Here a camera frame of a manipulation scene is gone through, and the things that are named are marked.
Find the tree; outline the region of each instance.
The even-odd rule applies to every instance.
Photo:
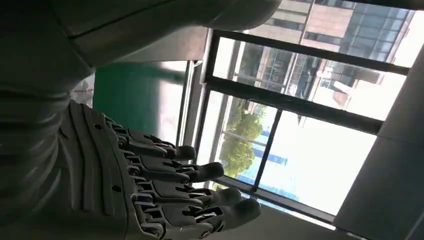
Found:
[[[263,130],[260,122],[262,114],[257,115],[247,112],[246,103],[248,102],[242,102],[236,106],[237,112],[228,123],[227,131],[249,140],[254,140]],[[225,166],[225,174],[235,178],[247,170],[253,163],[255,154],[252,150],[252,143],[226,135],[219,158]]]

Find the metal window frame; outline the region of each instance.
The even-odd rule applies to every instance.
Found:
[[[265,151],[261,159],[259,166],[258,174],[253,185],[247,184],[245,182],[239,181],[237,179],[222,176],[214,182],[218,184],[223,184],[228,187],[235,187],[240,189],[242,192],[249,194],[255,198],[259,198],[280,207],[286,208],[288,210],[306,215],[308,217],[314,218],[324,223],[331,224],[335,216],[323,212],[321,210],[315,209],[311,206],[302,204],[295,200],[289,199],[287,197],[280,196],[278,194],[269,192],[267,190],[259,188],[262,174],[265,169],[268,156],[272,147],[274,136],[277,131],[278,123],[281,118],[282,111],[289,111],[297,113],[304,117],[310,117],[332,123],[335,125],[355,129],[361,132],[369,133],[376,135],[378,134],[383,121],[366,117],[363,115],[347,112],[344,110],[324,106],[315,102],[308,100],[300,99],[297,97],[284,95],[278,92],[272,92],[266,89],[258,88],[255,86],[243,84],[240,82],[222,79],[215,77],[213,75],[215,69],[215,61],[219,48],[219,42],[221,38],[233,39],[235,41],[241,41],[251,44],[257,44],[264,47],[270,47],[285,51],[290,51],[293,53],[304,54],[307,56],[327,59],[330,61],[340,62],[344,64],[354,65],[363,67],[366,69],[372,69],[382,72],[391,72],[401,75],[407,75],[409,68],[403,66],[397,66],[391,63],[380,62],[372,59],[366,59],[362,57],[351,56],[343,53],[332,52],[322,49],[316,49],[312,47],[302,46],[299,44],[293,44],[288,42],[283,42],[279,40],[264,38],[260,36],[248,35],[241,32],[229,32],[214,30],[212,34],[212,40],[210,45],[210,52],[208,57],[208,66],[206,68],[206,73],[204,76],[204,82],[206,83],[205,92],[204,92],[204,103],[201,109],[199,131],[197,132],[196,137],[196,150],[199,150],[201,135],[203,132],[205,118],[206,118],[206,109],[208,107],[209,95],[211,91],[216,91],[224,94],[223,103],[226,103],[229,96],[233,96],[240,99],[245,99],[252,102],[257,102],[259,104],[271,106],[277,108],[277,114],[274,119],[271,131],[269,133],[268,141],[265,145]],[[221,106],[221,113],[219,115],[219,121],[224,121],[225,108],[224,105]],[[222,126],[218,125],[215,134],[221,136],[223,132]],[[218,145],[219,139],[214,139],[214,148],[212,148],[211,158],[209,161],[214,161],[216,156],[216,147]]]

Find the building window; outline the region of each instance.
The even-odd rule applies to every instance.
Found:
[[[354,9],[355,3],[351,1],[342,0],[315,0],[315,4],[342,8],[342,9]]]
[[[277,18],[270,18],[268,21],[265,22],[265,24],[280,27],[280,28],[285,28],[285,29],[298,30],[298,31],[303,31],[305,29],[305,24],[303,23],[277,19]]]
[[[314,41],[327,43],[327,44],[333,44],[333,45],[340,45],[340,43],[342,42],[342,39],[340,37],[329,36],[329,35],[316,33],[316,32],[310,32],[310,31],[307,31],[305,33],[304,38],[308,40],[314,40]]]

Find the window pane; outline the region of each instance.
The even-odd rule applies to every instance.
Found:
[[[403,21],[399,19],[387,19],[384,28],[393,31],[399,31],[402,27]]]
[[[381,28],[384,25],[385,19],[380,16],[365,15],[362,24],[373,28]]]
[[[234,53],[228,44],[240,47],[234,48]],[[349,54],[378,61],[386,60],[391,47],[379,41],[373,51],[370,40],[361,37],[355,45],[358,47],[352,47]],[[284,50],[270,54],[273,51],[276,49],[223,39],[218,56],[226,54],[228,59],[216,61],[214,75],[379,120],[386,119],[406,78]]]
[[[397,36],[398,36],[398,32],[396,31],[383,30],[381,31],[380,39],[387,42],[394,42]]]
[[[398,52],[405,55],[417,52],[400,47],[407,38],[407,32],[408,36],[413,34],[415,38],[415,42],[411,41],[409,46],[414,45],[416,49],[424,43],[420,24],[414,24],[422,22],[420,11],[342,0],[310,2],[284,0],[279,11],[266,24],[245,33],[388,63],[399,58],[394,57]],[[354,45],[358,37],[369,39],[370,42]],[[371,56],[372,49],[369,48],[377,41],[392,43],[391,52],[386,53],[385,57]],[[399,64],[411,67],[412,62]]]
[[[336,215],[375,139],[283,111],[259,187]]]
[[[375,28],[371,27],[361,27],[358,33],[359,36],[369,39],[377,39],[379,37],[379,34],[379,31],[376,31]]]

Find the green wall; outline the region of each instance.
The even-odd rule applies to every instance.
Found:
[[[127,128],[157,136],[162,114],[159,104],[164,104],[164,100],[160,99],[160,91],[166,86],[161,83],[180,85],[182,94],[184,71],[185,68],[163,68],[160,62],[123,62],[101,67],[95,73],[93,107]],[[180,103],[181,95],[172,101]],[[175,112],[167,114],[180,114],[179,108],[172,111]]]

